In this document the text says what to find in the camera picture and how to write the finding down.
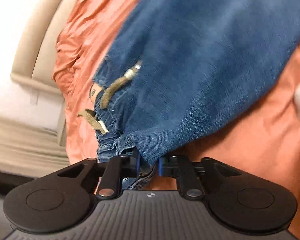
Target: metal screw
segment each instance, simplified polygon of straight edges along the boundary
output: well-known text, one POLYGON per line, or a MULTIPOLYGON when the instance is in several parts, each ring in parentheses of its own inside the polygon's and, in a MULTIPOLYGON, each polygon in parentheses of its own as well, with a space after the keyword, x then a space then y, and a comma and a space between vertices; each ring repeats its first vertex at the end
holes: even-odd
POLYGON ((103 188, 98 194, 102 197, 110 197, 114 194, 114 191, 110 188, 103 188))
POLYGON ((199 197, 199 196, 202 195, 202 192, 198 189, 192 188, 192 189, 187 191, 187 195, 189 197, 199 197))

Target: wall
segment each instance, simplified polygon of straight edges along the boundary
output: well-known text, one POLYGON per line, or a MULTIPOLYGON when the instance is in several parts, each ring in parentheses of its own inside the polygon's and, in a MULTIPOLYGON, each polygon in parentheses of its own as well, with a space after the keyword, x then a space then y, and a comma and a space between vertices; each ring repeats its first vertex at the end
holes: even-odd
POLYGON ((55 130, 63 98, 23 88, 10 80, 23 27, 38 0, 0 0, 0 115, 55 130))

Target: leather patch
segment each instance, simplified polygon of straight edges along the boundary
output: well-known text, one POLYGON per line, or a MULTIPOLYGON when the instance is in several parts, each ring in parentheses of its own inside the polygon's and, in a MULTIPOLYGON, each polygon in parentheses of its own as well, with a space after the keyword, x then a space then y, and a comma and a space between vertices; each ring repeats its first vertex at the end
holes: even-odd
POLYGON ((96 102, 97 95, 100 93, 101 90, 102 90, 102 87, 100 87, 97 83, 94 83, 91 86, 90 94, 89 94, 89 98, 91 100, 91 103, 94 104, 96 102))

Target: orange fabric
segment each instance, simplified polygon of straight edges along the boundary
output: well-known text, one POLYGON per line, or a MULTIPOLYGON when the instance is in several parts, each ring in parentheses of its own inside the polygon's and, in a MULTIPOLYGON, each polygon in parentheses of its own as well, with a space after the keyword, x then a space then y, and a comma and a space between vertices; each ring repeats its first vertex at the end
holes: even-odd
MULTIPOLYGON (((66 99, 66 148, 71 163, 96 155, 95 133, 77 113, 92 108, 88 98, 91 78, 137 2, 78 0, 58 38, 53 78, 66 99)), ((179 151, 194 161, 213 157, 290 189, 299 203, 290 231, 300 238, 300 120, 293 105, 299 83, 300 46, 266 97, 219 132, 179 151)), ((173 188, 172 179, 159 177, 149 186, 173 188)))

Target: denim fabric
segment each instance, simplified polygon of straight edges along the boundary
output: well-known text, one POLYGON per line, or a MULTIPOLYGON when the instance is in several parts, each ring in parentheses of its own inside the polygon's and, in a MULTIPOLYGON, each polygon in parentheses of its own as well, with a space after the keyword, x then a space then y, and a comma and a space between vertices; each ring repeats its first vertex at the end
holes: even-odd
POLYGON ((141 0, 93 79, 107 88, 142 60, 112 121, 95 109, 111 130, 100 160, 136 146, 153 165, 214 133, 269 91, 299 41, 300 0, 141 0))

